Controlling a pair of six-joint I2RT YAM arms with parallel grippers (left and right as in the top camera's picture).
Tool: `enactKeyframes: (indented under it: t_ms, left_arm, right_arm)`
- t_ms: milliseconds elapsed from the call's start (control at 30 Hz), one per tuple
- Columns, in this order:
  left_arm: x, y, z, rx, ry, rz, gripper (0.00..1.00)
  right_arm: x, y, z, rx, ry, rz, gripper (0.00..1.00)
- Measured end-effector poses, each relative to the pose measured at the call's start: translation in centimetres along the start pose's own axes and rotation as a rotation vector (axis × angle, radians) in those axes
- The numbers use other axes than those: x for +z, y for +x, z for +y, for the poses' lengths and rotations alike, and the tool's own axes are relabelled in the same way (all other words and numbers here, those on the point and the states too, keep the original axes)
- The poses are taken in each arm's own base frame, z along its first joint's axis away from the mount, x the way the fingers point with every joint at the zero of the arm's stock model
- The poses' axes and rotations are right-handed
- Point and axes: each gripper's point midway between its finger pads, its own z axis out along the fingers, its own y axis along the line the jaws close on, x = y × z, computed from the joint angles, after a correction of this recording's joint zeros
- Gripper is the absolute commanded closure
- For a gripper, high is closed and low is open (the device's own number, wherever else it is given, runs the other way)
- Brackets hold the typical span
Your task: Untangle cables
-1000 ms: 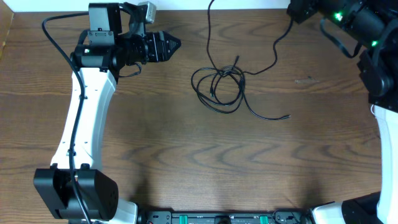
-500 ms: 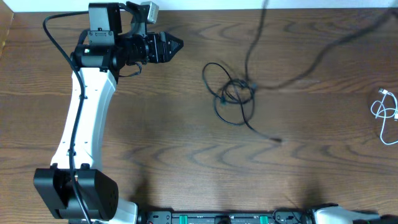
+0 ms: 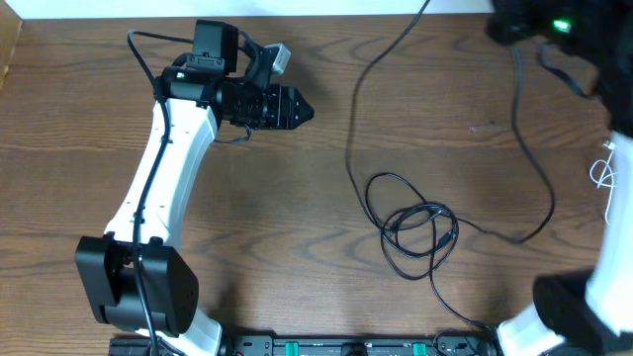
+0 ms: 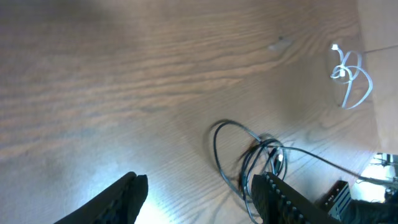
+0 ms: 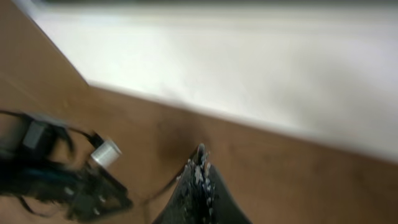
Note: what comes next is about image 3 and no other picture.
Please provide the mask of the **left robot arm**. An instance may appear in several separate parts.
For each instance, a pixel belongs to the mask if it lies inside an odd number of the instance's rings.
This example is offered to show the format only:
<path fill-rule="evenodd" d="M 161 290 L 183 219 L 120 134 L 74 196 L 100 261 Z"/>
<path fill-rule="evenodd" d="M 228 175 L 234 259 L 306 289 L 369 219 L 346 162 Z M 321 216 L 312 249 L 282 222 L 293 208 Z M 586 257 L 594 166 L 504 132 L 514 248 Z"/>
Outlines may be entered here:
<path fill-rule="evenodd" d="M 291 54 L 244 31 L 200 20 L 190 41 L 149 79 L 151 132 L 121 206 L 75 263 L 97 321 L 139 333 L 135 355 L 219 355 L 223 329 L 198 306 L 199 282 L 181 256 L 182 225 L 198 170 L 222 123 L 289 131 L 311 120 L 298 89 L 272 82 Z"/>

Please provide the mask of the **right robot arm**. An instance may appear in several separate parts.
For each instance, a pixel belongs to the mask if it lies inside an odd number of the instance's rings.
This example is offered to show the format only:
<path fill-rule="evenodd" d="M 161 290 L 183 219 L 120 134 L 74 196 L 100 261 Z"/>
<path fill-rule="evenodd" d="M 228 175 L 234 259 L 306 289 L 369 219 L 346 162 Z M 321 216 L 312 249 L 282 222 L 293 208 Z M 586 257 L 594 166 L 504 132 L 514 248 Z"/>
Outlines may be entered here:
<path fill-rule="evenodd" d="M 608 355 L 632 349 L 632 4 L 495 1 L 487 33 L 500 45 L 541 39 L 539 65 L 607 115 L 606 185 L 580 205 L 602 222 L 595 264 L 536 278 L 531 304 L 496 329 L 503 355 Z"/>

